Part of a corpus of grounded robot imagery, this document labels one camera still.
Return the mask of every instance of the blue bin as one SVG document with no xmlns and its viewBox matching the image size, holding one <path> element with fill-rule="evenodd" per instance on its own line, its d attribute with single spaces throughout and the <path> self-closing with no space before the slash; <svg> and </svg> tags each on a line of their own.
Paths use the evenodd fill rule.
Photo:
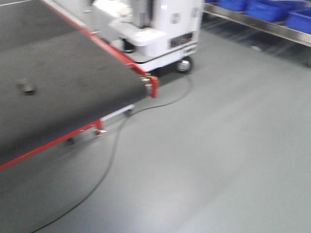
<svg viewBox="0 0 311 233">
<path fill-rule="evenodd" d="M 311 34 L 311 9 L 290 12 L 286 26 Z"/>
<path fill-rule="evenodd" d="M 218 6 L 230 11 L 243 12 L 249 0 L 218 0 Z"/>
<path fill-rule="evenodd" d="M 254 0 L 248 5 L 246 14 L 268 22 L 284 21 L 289 12 L 298 7 L 296 2 Z"/>
</svg>

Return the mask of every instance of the stainless steel shelf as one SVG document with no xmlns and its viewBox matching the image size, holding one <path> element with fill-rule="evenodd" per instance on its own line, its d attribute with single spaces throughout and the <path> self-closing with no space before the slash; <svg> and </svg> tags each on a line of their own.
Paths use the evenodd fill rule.
<svg viewBox="0 0 311 233">
<path fill-rule="evenodd" d="M 287 28 L 282 26 L 282 23 L 262 21 L 240 12 L 229 11 L 211 3 L 205 3 L 204 12 L 311 47 L 311 34 Z"/>
</svg>

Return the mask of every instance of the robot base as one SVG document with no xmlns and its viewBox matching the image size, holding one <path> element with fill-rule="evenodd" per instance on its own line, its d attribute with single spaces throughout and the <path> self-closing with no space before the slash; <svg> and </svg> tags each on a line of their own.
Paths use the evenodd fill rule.
<svg viewBox="0 0 311 233">
<path fill-rule="evenodd" d="M 143 55 L 137 50 L 131 53 L 126 53 L 124 51 L 123 41 L 121 40 L 115 40 L 111 42 L 110 45 L 124 52 L 126 56 L 131 58 L 143 70 L 149 72 L 170 64 L 174 64 L 174 69 L 179 73 L 188 73 L 192 70 L 193 60 L 190 58 L 190 55 L 196 52 L 197 47 L 196 43 L 192 43 L 177 48 L 167 54 L 158 57 L 151 57 Z"/>
</svg>

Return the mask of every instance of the white machine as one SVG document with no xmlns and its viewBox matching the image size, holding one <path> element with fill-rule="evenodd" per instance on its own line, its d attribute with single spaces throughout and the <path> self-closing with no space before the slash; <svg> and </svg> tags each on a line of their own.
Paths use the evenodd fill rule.
<svg viewBox="0 0 311 233">
<path fill-rule="evenodd" d="M 202 9 L 202 0 L 95 0 L 93 28 L 146 71 L 177 62 L 177 71 L 186 73 Z"/>
</svg>

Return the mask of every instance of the black conveyor belt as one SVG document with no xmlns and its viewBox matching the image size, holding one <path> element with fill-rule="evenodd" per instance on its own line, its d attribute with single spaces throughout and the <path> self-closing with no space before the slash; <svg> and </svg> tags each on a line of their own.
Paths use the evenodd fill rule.
<svg viewBox="0 0 311 233">
<path fill-rule="evenodd" d="M 0 165 L 147 95 L 138 74 L 39 0 L 0 15 Z"/>
</svg>

